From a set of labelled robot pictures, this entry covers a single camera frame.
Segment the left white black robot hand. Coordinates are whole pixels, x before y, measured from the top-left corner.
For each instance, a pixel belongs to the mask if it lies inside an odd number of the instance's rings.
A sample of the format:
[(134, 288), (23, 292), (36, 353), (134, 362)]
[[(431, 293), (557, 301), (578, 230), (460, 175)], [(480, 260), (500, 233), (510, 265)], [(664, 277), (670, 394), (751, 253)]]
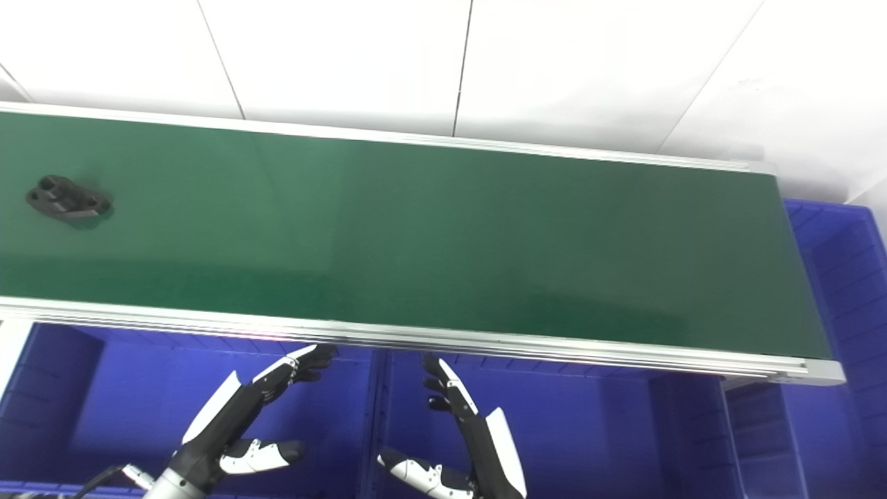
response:
[(204, 498), (230, 475), (251, 475), (288, 467), (306, 454), (299, 440), (245, 439), (263, 408), (294, 383), (316, 382), (337, 353), (334, 344), (311, 344), (279, 358), (242, 383), (228, 375), (184, 433), (152, 493)]

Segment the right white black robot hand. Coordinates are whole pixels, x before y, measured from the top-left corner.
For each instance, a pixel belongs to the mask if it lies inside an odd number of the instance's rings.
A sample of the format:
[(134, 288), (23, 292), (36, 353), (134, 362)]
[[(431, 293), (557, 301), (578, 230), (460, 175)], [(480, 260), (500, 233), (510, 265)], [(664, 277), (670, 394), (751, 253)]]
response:
[(522, 461), (502, 408), (482, 416), (462, 379), (437, 355), (423, 354), (422, 366), (427, 373), (423, 386), (434, 392), (428, 397), (428, 407), (453, 415), (468, 449), (471, 471), (460, 473), (393, 448), (381, 449), (377, 463), (397, 480), (430, 498), (528, 496)]

